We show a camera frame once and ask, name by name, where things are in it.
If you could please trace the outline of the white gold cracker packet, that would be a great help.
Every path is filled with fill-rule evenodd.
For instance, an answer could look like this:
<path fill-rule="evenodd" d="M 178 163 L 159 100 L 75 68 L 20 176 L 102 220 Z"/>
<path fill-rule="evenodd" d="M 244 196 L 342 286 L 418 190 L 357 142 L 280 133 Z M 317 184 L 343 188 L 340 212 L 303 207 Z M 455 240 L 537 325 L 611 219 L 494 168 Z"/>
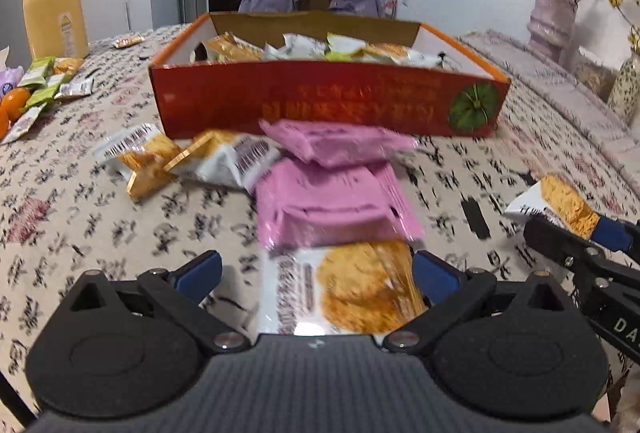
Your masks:
<path fill-rule="evenodd" d="M 582 239 L 589 239 L 600 221 L 582 196 L 561 177 L 547 175 L 516 197 L 503 211 L 512 221 L 525 223 L 544 216 L 552 224 Z"/>

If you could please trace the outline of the white cracker packet on table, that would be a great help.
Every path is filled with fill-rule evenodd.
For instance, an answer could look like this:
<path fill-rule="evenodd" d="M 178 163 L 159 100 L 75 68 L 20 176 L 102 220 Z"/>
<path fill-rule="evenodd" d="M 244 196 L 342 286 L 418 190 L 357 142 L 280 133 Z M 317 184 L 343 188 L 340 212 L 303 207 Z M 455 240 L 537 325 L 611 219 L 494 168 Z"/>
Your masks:
<path fill-rule="evenodd" d="M 232 130 L 206 130 L 171 159 L 165 171 L 194 182 L 253 193 L 280 159 L 280 150 L 265 137 Z"/>

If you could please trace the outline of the pink snack packet lower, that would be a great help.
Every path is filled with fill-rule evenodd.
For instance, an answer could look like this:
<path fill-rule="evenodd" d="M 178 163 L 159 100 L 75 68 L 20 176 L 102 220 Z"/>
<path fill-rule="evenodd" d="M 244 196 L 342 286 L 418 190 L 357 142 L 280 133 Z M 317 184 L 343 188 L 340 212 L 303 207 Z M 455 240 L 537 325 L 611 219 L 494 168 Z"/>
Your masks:
<path fill-rule="evenodd" d="M 424 237 L 388 162 L 326 170 L 284 159 L 258 182 L 256 208 L 268 250 Z"/>

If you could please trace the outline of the pink snack packet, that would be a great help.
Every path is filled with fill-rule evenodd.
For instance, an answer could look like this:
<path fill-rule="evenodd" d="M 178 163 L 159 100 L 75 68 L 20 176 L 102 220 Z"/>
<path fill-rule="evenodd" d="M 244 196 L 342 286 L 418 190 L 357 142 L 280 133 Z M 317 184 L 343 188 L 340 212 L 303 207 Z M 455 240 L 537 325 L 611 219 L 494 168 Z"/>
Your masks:
<path fill-rule="evenodd" d="M 284 159 L 258 182 L 256 208 L 268 250 L 424 237 L 388 162 L 326 170 Z"/>
<path fill-rule="evenodd" d="M 411 151 L 418 145 L 411 136 L 377 126 L 262 120 L 259 127 L 295 158 L 329 170 L 388 161 L 397 153 Z"/>

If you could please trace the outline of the calligraphy print tablecloth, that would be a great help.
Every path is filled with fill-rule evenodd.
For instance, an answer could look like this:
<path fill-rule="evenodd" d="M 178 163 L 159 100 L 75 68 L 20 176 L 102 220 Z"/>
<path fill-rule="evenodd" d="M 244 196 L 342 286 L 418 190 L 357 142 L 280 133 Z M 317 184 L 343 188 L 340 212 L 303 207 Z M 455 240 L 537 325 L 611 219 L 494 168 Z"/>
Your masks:
<path fill-rule="evenodd" d="M 88 269 L 132 279 L 217 250 L 224 279 L 205 307 L 232 327 L 257 330 L 262 250 L 253 200 L 173 182 L 136 203 L 122 175 L 93 159 L 93 147 L 116 130 L 157 121 L 146 60 L 177 34 L 173 26 L 150 32 L 126 50 L 96 42 L 81 71 L 91 95 L 41 115 L 1 150 L 1 371 L 24 401 L 32 400 L 30 346 Z M 395 170 L 427 249 L 457 268 L 523 279 L 547 261 L 503 210 L 539 177 L 563 176 L 612 219 L 638 219 L 639 193 L 547 101 L 510 80 L 490 137 L 423 137 Z"/>

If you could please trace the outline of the floral patterned vase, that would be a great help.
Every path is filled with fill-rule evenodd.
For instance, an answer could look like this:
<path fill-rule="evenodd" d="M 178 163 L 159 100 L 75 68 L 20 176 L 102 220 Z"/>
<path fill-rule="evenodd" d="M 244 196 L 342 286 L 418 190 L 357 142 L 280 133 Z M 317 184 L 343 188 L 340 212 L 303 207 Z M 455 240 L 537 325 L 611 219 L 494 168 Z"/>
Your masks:
<path fill-rule="evenodd" d="M 625 124 L 629 124 L 639 102 L 639 54 L 632 52 L 620 67 L 608 96 L 608 107 Z"/>

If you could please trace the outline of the pink snack packet upper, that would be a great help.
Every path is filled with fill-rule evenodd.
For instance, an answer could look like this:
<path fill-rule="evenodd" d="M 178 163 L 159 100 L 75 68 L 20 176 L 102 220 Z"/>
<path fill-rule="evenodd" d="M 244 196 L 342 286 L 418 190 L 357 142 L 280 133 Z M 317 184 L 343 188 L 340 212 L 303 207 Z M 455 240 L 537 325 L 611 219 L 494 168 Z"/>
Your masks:
<path fill-rule="evenodd" d="M 259 127 L 295 158 L 329 170 L 388 161 L 397 153 L 411 151 L 418 145 L 411 136 L 377 126 L 262 120 Z"/>

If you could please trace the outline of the orange cardboard tray box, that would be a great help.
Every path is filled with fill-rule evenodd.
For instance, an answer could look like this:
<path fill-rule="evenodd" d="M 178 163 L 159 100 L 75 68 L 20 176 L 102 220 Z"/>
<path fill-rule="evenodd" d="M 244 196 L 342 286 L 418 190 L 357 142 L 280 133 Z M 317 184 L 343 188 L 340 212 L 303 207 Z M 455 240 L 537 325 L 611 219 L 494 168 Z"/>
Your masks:
<path fill-rule="evenodd" d="M 284 34 L 316 40 L 328 34 L 445 55 L 454 66 L 401 67 L 379 62 L 271 60 L 192 62 L 198 45 L 230 33 L 258 47 Z M 175 139 L 209 128 L 256 133 L 259 121 L 281 119 L 382 126 L 398 133 L 485 137 L 510 81 L 464 44 L 424 23 L 330 14 L 202 15 L 150 63 L 160 122 Z"/>

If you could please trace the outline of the small gold snack packet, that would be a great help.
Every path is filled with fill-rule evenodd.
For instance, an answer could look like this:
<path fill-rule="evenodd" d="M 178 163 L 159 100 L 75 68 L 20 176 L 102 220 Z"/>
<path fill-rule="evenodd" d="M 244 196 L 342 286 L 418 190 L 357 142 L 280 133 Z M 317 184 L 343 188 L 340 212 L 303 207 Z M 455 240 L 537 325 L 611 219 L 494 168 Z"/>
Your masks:
<path fill-rule="evenodd" d="M 113 41 L 112 45 L 114 49 L 126 49 L 126 48 L 139 45 L 144 41 L 145 41 L 145 38 L 143 35 L 134 34 L 134 35 L 127 35 L 127 36 L 116 38 L 116 40 Z"/>

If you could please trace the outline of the orange tangerine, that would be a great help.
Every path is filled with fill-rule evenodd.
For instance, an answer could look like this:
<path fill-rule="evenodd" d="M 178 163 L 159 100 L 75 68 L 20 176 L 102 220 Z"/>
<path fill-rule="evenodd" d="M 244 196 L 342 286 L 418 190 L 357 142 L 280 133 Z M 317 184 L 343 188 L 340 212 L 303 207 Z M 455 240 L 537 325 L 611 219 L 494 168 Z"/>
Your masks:
<path fill-rule="evenodd" d="M 2 97 L 1 109 L 6 112 L 9 120 L 15 122 L 21 118 L 23 109 L 25 108 L 27 101 L 32 94 L 27 88 L 15 87 L 9 90 L 6 95 Z"/>

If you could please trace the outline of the pink ceramic vase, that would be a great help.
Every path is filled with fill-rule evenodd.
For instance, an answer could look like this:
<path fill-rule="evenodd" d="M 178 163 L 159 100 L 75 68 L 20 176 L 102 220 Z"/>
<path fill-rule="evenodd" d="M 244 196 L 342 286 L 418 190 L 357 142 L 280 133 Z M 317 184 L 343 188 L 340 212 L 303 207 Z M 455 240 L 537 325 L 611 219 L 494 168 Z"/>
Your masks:
<path fill-rule="evenodd" d="M 572 42 L 576 14 L 574 0 L 535 0 L 527 23 L 528 46 L 559 63 Z"/>

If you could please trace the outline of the purple tissue pack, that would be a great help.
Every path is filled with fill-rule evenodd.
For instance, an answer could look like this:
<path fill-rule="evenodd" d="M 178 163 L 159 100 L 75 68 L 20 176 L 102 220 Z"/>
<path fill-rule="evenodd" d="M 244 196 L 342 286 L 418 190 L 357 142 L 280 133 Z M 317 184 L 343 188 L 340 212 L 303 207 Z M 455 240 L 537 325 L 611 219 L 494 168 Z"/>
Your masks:
<path fill-rule="evenodd" d="M 10 50 L 9 46 L 0 50 L 0 99 L 11 92 L 21 82 L 24 75 L 22 66 L 11 68 L 6 64 Z"/>

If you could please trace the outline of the large yellow thermos bottle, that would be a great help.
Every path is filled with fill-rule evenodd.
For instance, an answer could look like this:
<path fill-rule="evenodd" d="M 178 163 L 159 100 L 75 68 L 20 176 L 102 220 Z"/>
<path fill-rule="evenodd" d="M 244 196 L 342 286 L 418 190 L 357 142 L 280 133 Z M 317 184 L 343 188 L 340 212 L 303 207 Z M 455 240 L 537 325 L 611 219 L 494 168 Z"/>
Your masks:
<path fill-rule="evenodd" d="M 23 0 L 23 16 L 32 59 L 88 56 L 81 0 Z"/>

